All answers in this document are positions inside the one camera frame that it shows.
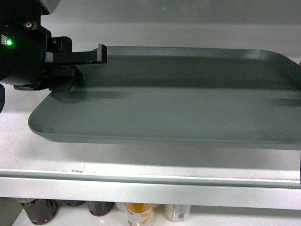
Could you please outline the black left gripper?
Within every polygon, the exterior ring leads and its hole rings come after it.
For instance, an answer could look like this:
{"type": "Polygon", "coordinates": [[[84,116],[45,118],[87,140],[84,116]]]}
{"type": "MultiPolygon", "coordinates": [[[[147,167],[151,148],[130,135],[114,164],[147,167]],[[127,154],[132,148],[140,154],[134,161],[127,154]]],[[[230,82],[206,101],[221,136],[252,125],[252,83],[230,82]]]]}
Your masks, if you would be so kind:
{"type": "Polygon", "coordinates": [[[41,25],[58,0],[0,2],[0,80],[17,90],[67,91],[83,80],[77,67],[58,64],[105,64],[107,46],[72,52],[68,37],[53,38],[41,25]]]}

